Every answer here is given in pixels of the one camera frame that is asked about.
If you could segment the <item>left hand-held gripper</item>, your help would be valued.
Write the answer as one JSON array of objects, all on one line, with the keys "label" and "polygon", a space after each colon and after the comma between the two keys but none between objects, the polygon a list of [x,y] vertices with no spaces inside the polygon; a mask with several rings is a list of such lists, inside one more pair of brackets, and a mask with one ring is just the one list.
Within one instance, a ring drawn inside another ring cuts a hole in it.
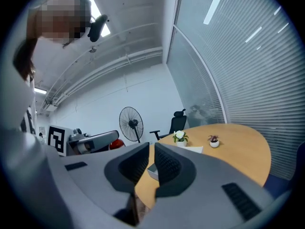
[{"label": "left hand-held gripper", "polygon": [[60,156],[75,156],[108,151],[117,139],[119,133],[116,130],[87,136],[79,128],[72,130],[49,125],[47,145],[54,147]]}]

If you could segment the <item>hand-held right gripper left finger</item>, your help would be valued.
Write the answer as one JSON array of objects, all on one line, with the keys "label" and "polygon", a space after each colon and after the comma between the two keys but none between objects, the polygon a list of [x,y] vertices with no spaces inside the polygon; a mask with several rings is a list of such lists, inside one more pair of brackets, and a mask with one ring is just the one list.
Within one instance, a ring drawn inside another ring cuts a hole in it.
[{"label": "hand-held right gripper left finger", "polygon": [[138,143],[115,149],[116,157],[104,168],[104,175],[112,187],[120,192],[133,193],[149,163],[150,144]]}]

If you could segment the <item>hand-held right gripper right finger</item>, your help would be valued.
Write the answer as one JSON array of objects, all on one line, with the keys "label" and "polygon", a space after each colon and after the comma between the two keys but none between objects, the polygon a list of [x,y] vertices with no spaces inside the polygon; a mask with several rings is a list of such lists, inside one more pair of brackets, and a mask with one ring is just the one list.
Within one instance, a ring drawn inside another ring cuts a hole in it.
[{"label": "hand-held right gripper right finger", "polygon": [[160,143],[155,144],[154,150],[154,164],[159,181],[155,197],[174,197],[182,194],[195,180],[197,172],[194,163]]}]

